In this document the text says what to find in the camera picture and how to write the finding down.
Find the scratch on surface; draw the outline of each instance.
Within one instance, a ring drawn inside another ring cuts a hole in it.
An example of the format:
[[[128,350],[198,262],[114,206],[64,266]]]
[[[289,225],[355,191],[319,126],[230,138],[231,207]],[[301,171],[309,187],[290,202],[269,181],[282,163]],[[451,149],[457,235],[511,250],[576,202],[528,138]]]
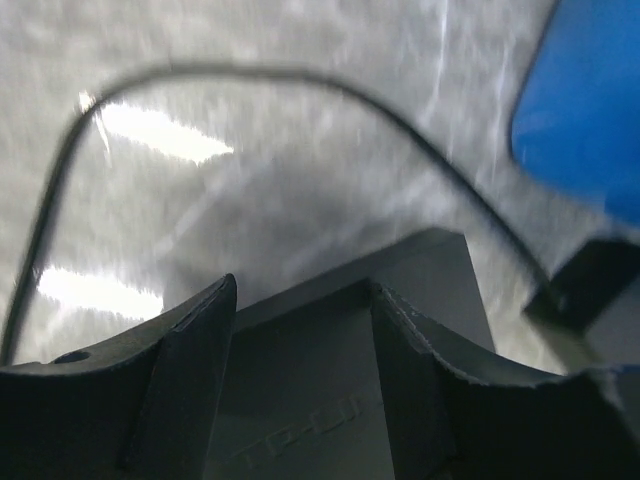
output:
[[[442,19],[440,21],[440,51],[438,52],[438,62],[436,63],[436,83],[431,91],[427,108],[423,115],[424,122],[428,122],[431,119],[435,103],[440,96],[440,85],[442,83],[442,73],[444,72],[444,56],[447,48],[447,34],[449,31],[449,0],[445,0],[444,7],[442,8]]]
[[[502,127],[502,97],[504,92],[504,81],[507,72],[507,62],[509,60],[508,48],[505,46],[502,49],[502,63],[500,64],[500,71],[498,73],[498,79],[496,81],[496,120],[493,128],[493,163],[491,164],[491,185],[494,184],[496,179],[496,168],[498,165],[498,145],[500,144],[500,133]]]

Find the metallic surface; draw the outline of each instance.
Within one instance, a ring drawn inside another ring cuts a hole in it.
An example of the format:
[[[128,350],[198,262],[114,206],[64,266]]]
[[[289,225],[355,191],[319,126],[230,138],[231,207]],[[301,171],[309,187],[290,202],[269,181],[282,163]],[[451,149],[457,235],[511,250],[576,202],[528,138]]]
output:
[[[0,0],[0,304],[63,127],[110,79],[178,58],[304,63],[369,86],[555,269],[606,222],[510,163],[510,112],[552,3]],[[467,236],[498,352],[562,369],[519,314],[533,285],[508,246],[400,135],[340,97],[226,81],[145,89],[96,118],[70,183],[19,362],[108,338],[225,272],[242,307],[436,224]]]

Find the blue plastic container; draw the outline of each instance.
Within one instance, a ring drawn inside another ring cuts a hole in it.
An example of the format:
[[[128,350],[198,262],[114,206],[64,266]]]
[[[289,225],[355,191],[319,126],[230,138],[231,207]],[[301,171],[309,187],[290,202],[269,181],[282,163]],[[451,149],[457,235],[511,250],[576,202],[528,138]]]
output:
[[[640,0],[562,0],[511,142],[539,181],[640,226]]]

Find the curved black wire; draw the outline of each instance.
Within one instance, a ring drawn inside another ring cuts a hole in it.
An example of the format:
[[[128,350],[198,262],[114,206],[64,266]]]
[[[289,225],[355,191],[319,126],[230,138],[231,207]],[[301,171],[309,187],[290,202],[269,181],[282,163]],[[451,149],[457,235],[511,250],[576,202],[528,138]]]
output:
[[[19,326],[25,313],[27,300],[39,273],[38,261],[48,247],[48,231],[55,219],[60,194],[64,187],[67,174],[72,165],[73,155],[78,142],[94,113],[110,100],[131,90],[160,81],[177,78],[198,77],[227,77],[235,79],[268,80],[272,82],[303,83],[336,90],[346,96],[358,100],[378,114],[385,117],[391,124],[404,132],[427,157],[437,165],[441,171],[460,187],[476,203],[487,217],[502,231],[513,246],[550,300],[558,303],[559,296],[550,284],[545,269],[540,265],[535,255],[526,243],[515,233],[502,216],[496,212],[491,204],[480,194],[466,178],[466,176],[418,130],[409,120],[387,105],[383,100],[365,89],[336,76],[298,67],[278,67],[266,65],[239,65],[234,63],[195,62],[174,63],[168,66],[148,68],[136,75],[114,83],[102,92],[86,111],[76,118],[63,137],[58,154],[51,168],[49,180],[40,201],[40,209],[32,227],[31,239],[22,261],[18,281],[13,291],[11,304],[5,320],[5,331],[0,343],[0,366],[9,364],[13,359],[16,339],[19,337]]]

